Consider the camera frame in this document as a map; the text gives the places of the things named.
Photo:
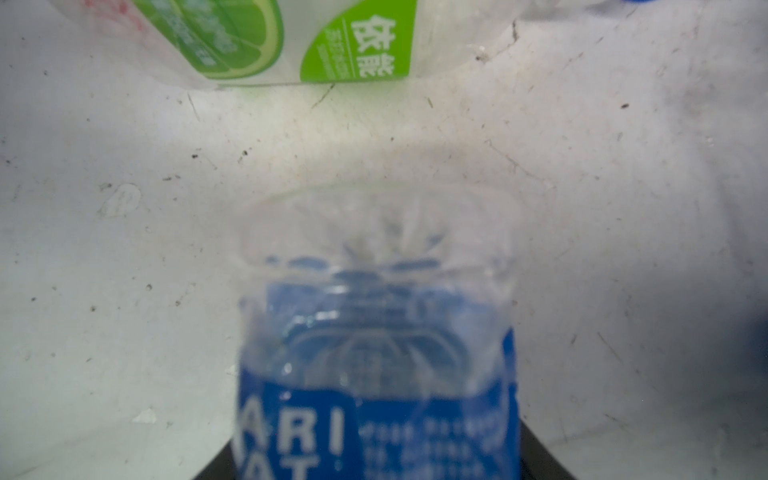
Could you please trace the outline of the Pocari Sweat bottle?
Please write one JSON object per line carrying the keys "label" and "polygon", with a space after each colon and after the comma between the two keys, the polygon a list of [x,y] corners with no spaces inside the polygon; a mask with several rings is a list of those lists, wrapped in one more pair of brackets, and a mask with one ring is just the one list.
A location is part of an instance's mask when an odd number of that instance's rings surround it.
{"label": "Pocari Sweat bottle", "polygon": [[318,188],[256,205],[239,479],[517,479],[517,212],[478,187]]}

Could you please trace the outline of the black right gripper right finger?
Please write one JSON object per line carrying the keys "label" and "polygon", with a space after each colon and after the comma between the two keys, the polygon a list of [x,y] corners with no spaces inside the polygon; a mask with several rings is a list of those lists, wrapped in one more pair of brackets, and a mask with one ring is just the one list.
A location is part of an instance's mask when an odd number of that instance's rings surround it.
{"label": "black right gripper right finger", "polygon": [[521,423],[520,461],[522,480],[575,480],[525,423]]}

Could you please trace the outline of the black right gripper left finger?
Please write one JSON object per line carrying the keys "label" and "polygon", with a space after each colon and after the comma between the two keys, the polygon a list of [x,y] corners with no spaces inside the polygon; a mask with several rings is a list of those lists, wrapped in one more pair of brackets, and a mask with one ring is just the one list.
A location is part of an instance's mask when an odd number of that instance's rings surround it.
{"label": "black right gripper left finger", "polygon": [[219,453],[193,478],[193,480],[236,480],[237,468],[231,444],[227,443]]}

